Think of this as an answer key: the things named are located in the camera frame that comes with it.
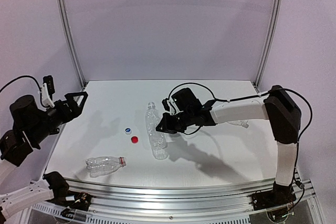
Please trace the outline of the red bottle cap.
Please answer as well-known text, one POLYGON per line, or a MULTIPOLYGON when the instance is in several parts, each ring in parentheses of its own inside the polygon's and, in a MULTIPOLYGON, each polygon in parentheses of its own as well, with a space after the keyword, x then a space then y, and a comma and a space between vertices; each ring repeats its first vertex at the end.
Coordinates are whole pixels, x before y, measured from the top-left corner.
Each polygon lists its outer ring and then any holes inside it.
POLYGON ((138 139, 138 137, 137 136, 133 136, 133 137, 131 137, 131 142, 132 143, 137 143, 139 141, 139 139, 138 139))

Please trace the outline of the white blue bottle cap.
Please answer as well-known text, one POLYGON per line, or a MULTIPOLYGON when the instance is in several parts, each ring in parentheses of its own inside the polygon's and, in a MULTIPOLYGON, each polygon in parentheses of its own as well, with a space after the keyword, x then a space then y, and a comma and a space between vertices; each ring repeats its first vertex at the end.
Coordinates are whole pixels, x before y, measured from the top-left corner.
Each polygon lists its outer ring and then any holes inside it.
POLYGON ((124 132, 125 132, 126 135, 130 135, 130 134, 132 134, 132 129, 128 127, 124 130, 124 132))

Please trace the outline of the clear bottle with red ring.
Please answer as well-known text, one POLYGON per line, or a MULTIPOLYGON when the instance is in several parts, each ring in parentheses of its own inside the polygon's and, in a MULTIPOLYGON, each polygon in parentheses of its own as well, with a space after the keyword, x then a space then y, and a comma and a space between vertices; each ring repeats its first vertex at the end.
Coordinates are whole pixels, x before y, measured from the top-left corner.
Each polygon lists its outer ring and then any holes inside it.
POLYGON ((127 164, 124 157, 113 156, 92 157, 85 162, 86 169, 92 178, 112 174, 127 164))

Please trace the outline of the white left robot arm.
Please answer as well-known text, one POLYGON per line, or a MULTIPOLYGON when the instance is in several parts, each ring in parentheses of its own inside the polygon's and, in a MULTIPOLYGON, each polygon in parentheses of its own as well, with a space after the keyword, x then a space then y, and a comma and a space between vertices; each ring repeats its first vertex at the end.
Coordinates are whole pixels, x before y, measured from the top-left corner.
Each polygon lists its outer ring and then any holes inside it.
MULTIPOLYGON (((35 98, 28 94, 10 105, 13 127, 1 137, 1 181, 20 167, 27 156, 50 135, 59 133, 61 125, 82 114, 88 98, 87 92, 67 93, 65 100, 47 105, 46 110, 37 107, 35 98)), ((1 195, 1 223, 16 213, 43 201, 64 200, 69 185, 58 173, 51 172, 37 182, 1 195)))

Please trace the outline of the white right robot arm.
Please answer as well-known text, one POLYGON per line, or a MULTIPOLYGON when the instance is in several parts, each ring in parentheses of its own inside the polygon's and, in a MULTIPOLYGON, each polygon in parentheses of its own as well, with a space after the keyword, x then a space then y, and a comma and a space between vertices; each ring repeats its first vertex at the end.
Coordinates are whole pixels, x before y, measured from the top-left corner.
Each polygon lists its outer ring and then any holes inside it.
POLYGON ((297 163, 301 110, 282 86, 261 94, 202 103, 190 88, 183 88, 162 101, 165 108, 156 130, 162 133, 185 133, 188 127, 264 120, 270 123, 277 142, 277 170, 274 187, 292 185, 297 163))

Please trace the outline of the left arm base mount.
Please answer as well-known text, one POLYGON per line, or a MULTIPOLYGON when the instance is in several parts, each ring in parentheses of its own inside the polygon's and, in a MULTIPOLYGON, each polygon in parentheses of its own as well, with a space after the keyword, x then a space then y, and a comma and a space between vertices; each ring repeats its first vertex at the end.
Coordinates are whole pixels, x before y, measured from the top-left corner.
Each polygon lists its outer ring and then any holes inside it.
POLYGON ((45 174, 43 179, 54 194, 54 198, 48 202, 64 207, 60 213, 62 217, 73 219, 76 210, 86 212, 89 210, 93 198, 91 194, 70 190, 67 181, 58 172, 45 174))

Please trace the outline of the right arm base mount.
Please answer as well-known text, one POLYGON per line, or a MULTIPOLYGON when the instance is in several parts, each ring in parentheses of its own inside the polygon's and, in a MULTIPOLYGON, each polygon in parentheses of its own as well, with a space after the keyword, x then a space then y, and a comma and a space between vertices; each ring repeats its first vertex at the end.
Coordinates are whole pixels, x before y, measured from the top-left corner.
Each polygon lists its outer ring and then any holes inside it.
POLYGON ((272 223, 285 223, 305 194, 304 184, 296 182, 296 185, 302 190, 299 199, 292 185, 280 186, 274 183, 271 190, 256 191, 251 195, 253 210, 266 210, 267 218, 272 223))

